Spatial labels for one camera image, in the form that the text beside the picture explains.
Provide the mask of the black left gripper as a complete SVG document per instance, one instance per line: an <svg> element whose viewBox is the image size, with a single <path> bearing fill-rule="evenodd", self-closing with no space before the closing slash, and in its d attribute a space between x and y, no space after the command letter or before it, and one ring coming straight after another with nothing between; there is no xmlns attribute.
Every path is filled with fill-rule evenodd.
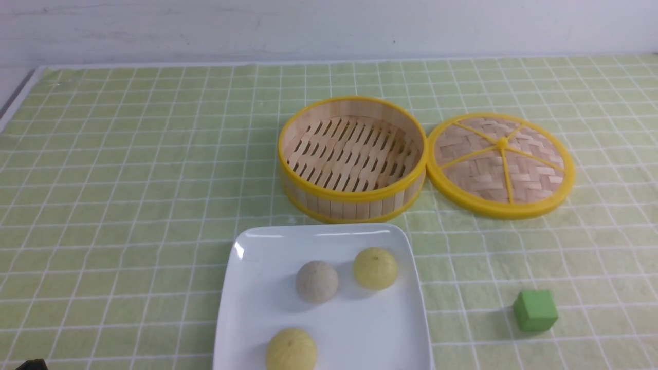
<svg viewBox="0 0 658 370"><path fill-rule="evenodd" d="M48 366L43 359L26 360L15 370L48 370Z"/></svg>

